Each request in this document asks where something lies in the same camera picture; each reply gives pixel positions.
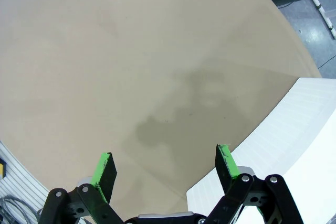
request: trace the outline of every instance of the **white pole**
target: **white pole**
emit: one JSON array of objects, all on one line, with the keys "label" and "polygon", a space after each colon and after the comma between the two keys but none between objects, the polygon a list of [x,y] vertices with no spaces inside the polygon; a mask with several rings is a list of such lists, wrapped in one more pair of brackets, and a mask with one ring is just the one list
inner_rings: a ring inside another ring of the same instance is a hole
[{"label": "white pole", "polygon": [[330,19],[325,15],[325,11],[321,5],[321,3],[318,0],[313,0],[314,4],[316,5],[317,9],[320,11],[321,16],[323,17],[325,23],[327,24],[327,26],[329,27],[329,30],[332,34],[332,36],[334,37],[334,39],[336,39],[336,30],[333,27]]}]

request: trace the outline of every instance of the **green tape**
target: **green tape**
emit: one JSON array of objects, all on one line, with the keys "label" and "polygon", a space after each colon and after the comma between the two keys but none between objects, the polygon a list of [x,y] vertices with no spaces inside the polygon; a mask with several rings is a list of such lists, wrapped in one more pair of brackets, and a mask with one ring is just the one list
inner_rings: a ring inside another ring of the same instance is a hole
[{"label": "green tape", "polygon": [[100,179],[101,176],[105,170],[106,167],[106,163],[109,160],[109,158],[111,157],[111,153],[108,152],[104,152],[101,154],[100,159],[98,161],[98,165],[96,167],[95,173],[93,174],[92,180],[91,180],[91,185],[94,186],[95,189],[98,190],[98,192],[101,194],[101,197],[103,198],[103,200],[105,200],[107,202],[107,200],[105,199],[105,196],[99,186],[100,183]]},{"label": "green tape", "polygon": [[231,177],[232,178],[238,177],[240,171],[231,155],[228,145],[219,145],[218,147]]}]

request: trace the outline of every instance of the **tan tabletop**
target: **tan tabletop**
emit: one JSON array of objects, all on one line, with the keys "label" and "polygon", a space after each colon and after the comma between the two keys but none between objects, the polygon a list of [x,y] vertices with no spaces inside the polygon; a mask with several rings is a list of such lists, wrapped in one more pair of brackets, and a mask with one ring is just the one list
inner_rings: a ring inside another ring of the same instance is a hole
[{"label": "tan tabletop", "polygon": [[101,152],[126,219],[186,191],[298,77],[320,77],[270,0],[0,0],[0,139],[47,188]]}]

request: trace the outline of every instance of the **white corrugated surface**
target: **white corrugated surface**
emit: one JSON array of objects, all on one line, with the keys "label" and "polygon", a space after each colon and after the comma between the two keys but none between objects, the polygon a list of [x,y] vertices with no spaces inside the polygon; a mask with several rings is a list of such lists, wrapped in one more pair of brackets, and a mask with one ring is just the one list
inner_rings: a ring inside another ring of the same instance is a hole
[{"label": "white corrugated surface", "polygon": [[[336,79],[300,78],[264,121],[233,152],[238,166],[259,178],[284,175],[336,108]],[[213,169],[187,191],[188,210],[208,215],[223,196]]]},{"label": "white corrugated surface", "polygon": [[[49,191],[21,165],[2,142],[0,142],[0,158],[7,164],[6,177],[0,180],[0,197],[12,195],[24,200],[36,211],[41,209]],[[21,223],[26,223],[16,208],[10,205],[9,207],[17,215],[16,218],[21,220]],[[37,223],[32,213],[27,211],[27,214],[32,223]]]}]

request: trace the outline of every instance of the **black and yellow object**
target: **black and yellow object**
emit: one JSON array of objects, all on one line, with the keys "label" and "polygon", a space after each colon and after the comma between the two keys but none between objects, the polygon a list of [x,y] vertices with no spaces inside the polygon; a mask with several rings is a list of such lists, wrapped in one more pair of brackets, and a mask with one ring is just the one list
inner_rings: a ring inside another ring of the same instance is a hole
[{"label": "black and yellow object", "polygon": [[6,162],[0,158],[0,180],[6,176]]}]

